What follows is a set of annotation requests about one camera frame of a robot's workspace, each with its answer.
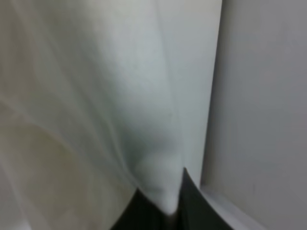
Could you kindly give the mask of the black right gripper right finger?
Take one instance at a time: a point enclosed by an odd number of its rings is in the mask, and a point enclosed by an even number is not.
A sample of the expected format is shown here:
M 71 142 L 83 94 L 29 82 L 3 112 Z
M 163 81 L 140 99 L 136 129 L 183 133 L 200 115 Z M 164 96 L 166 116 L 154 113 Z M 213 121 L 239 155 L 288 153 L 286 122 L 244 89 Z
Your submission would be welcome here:
M 180 230 L 232 230 L 233 228 L 210 206 L 194 184 L 187 169 L 179 197 Z

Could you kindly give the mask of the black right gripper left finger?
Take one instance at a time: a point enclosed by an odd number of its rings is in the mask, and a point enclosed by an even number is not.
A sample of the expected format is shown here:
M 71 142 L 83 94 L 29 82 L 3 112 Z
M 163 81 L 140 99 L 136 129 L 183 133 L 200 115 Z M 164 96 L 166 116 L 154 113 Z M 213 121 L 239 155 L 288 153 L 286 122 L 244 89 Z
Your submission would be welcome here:
M 176 230 L 177 216 L 163 214 L 142 192 L 136 190 L 111 230 Z

